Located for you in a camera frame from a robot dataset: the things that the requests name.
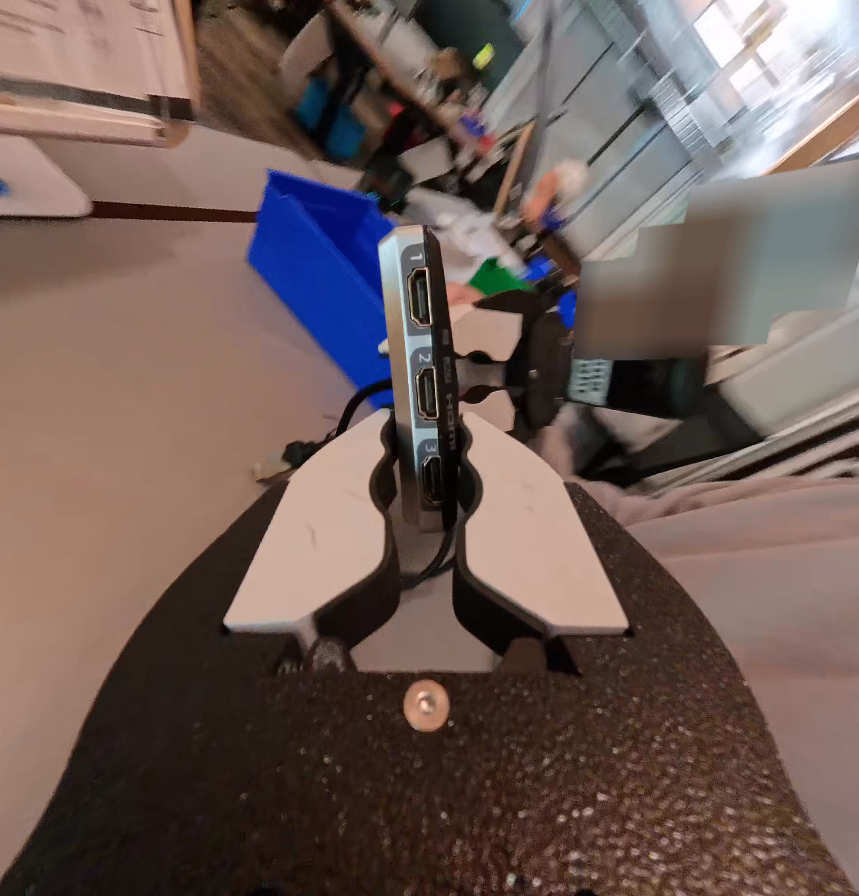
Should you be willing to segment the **paper-covered wooden board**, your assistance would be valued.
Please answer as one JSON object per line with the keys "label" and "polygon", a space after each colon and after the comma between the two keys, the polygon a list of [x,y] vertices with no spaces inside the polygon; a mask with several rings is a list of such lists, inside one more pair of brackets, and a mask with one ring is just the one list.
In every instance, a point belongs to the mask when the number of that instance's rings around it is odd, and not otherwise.
{"label": "paper-covered wooden board", "polygon": [[172,148],[201,83],[189,1],[0,1],[0,133]]}

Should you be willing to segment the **green sheet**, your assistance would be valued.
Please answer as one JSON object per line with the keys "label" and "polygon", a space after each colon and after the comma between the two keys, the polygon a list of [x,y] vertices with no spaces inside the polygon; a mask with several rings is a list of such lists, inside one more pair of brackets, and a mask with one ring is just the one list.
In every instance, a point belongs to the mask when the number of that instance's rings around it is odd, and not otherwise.
{"label": "green sheet", "polygon": [[477,290],[482,297],[514,290],[535,292],[535,286],[531,282],[512,273],[494,257],[488,258],[480,264],[480,267],[469,279],[468,285]]}

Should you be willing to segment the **blue plastic bin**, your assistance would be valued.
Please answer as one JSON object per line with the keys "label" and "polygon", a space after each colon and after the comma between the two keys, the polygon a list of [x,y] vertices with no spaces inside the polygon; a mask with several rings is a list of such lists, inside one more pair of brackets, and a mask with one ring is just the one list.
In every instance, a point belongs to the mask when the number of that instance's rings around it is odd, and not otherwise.
{"label": "blue plastic bin", "polygon": [[392,228],[369,196],[267,172],[248,263],[356,389],[390,376],[378,246]]}

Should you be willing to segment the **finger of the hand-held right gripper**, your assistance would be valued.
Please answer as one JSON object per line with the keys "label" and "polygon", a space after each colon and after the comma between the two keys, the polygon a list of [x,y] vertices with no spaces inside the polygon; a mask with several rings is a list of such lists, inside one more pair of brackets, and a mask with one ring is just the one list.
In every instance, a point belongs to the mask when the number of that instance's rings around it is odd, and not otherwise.
{"label": "finger of the hand-held right gripper", "polygon": [[463,358],[504,364],[524,332],[524,316],[509,311],[469,307],[462,314]]}
{"label": "finger of the hand-held right gripper", "polygon": [[507,389],[472,386],[461,395],[461,412],[470,411],[497,429],[512,433],[516,409]]}

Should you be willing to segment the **grey multi-port hub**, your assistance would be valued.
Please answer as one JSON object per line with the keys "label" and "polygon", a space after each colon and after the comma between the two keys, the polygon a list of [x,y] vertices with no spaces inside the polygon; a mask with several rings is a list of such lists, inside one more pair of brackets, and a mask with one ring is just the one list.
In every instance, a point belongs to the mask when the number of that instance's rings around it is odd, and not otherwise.
{"label": "grey multi-port hub", "polygon": [[393,229],[378,246],[404,520],[455,523],[459,388],[440,244],[430,228]]}

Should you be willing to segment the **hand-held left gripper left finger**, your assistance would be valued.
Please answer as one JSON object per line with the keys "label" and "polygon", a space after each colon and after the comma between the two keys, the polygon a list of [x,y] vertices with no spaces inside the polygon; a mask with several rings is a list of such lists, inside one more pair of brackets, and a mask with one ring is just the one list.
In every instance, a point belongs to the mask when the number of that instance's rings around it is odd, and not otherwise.
{"label": "hand-held left gripper left finger", "polygon": [[235,598],[231,633],[321,638],[352,650],[394,615],[400,562],[389,509],[396,496],[395,425],[380,409],[290,479]]}

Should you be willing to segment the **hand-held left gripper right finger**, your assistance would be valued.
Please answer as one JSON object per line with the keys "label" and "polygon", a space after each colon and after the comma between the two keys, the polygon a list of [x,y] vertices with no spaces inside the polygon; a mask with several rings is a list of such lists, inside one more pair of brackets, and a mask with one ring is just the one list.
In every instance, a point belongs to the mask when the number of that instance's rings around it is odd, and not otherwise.
{"label": "hand-held left gripper right finger", "polygon": [[498,656],[620,636],[630,623],[565,481],[532,449],[472,411],[461,416],[454,612]]}

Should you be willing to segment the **white flat tray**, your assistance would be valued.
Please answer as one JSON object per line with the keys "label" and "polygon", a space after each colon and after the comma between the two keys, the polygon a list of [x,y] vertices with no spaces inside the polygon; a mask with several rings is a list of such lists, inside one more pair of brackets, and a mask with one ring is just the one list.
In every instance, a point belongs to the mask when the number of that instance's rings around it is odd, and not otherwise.
{"label": "white flat tray", "polygon": [[83,218],[91,200],[31,140],[0,135],[0,177],[10,195],[0,198],[0,218]]}

